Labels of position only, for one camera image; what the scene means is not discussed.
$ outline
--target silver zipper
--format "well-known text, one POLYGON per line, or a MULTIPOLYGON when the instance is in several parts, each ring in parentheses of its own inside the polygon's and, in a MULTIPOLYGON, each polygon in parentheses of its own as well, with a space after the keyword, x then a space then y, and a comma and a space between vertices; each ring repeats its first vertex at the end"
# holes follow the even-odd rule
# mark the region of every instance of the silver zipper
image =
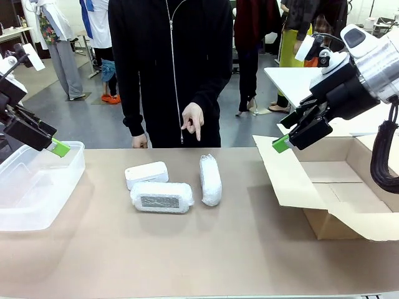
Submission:
POLYGON ((178 8, 187 0, 183 0, 180 2, 179 5, 177 5, 175 11, 173 12, 172 18, 170 17, 170 12, 169 12, 169 4, 168 0, 165 0, 166 2, 166 8, 168 10, 168 17, 169 17, 169 25, 170 25, 170 43, 171 43, 171 48, 172 48, 172 62, 173 62, 173 80, 175 83, 175 94, 176 94, 176 104, 177 104, 177 113, 179 117, 179 125, 180 125, 180 141, 181 144, 183 144, 184 139, 183 139, 183 131, 181 130, 181 120, 180 120, 180 107, 179 107, 179 101, 178 101, 178 96, 177 96, 177 84, 176 84, 176 67, 175 67, 175 50, 173 48, 173 18, 175 16, 176 11, 178 8))

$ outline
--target cardboard box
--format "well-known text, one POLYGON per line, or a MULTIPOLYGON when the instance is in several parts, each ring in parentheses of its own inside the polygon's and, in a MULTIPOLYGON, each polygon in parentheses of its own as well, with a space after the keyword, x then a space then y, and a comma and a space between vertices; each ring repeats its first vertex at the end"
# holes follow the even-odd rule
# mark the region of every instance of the cardboard box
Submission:
MULTIPOLYGON (((303 151, 278 154, 274 137, 254 136, 281 206, 303 208, 316 237, 399 240, 399 195, 370 174, 375 135, 326 137, 303 151)), ((399 173, 399 137, 389 167, 399 173)))

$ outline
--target plastic bin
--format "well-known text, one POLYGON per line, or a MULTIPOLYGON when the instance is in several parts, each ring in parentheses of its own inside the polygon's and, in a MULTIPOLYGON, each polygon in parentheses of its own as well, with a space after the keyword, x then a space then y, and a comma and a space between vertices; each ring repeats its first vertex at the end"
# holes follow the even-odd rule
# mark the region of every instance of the plastic bin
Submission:
POLYGON ((63 158, 24 145, 0 164, 0 231, 48 228, 85 170, 84 144, 64 141, 63 158))

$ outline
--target dark red garment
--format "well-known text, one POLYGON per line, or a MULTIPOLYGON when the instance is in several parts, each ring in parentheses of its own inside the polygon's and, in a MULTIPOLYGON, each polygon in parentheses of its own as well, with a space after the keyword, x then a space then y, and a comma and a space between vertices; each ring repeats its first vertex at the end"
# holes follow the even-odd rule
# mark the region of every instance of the dark red garment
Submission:
POLYGON ((237 50, 252 50, 266 34, 280 32, 281 16, 276 0, 237 0, 234 40, 237 50))

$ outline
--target hand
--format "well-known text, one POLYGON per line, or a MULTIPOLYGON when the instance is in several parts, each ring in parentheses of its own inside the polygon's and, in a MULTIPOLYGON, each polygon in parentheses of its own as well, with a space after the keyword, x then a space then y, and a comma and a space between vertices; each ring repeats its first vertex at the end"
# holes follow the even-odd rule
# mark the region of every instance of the hand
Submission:
POLYGON ((132 147, 133 148, 148 148, 147 143, 148 143, 147 136, 145 136, 145 134, 142 134, 140 136, 134 136, 133 142, 132 142, 132 147))
POLYGON ((197 135, 197 140, 201 141, 201 127, 204 125, 204 113, 201 107, 196 103, 190 103, 182 113, 183 126, 182 130, 187 129, 190 134, 194 132, 197 135))
POLYGON ((297 55, 298 50, 301 47, 301 45, 302 45, 302 40, 297 40, 297 42, 295 43, 295 46, 294 46, 294 55, 297 55))

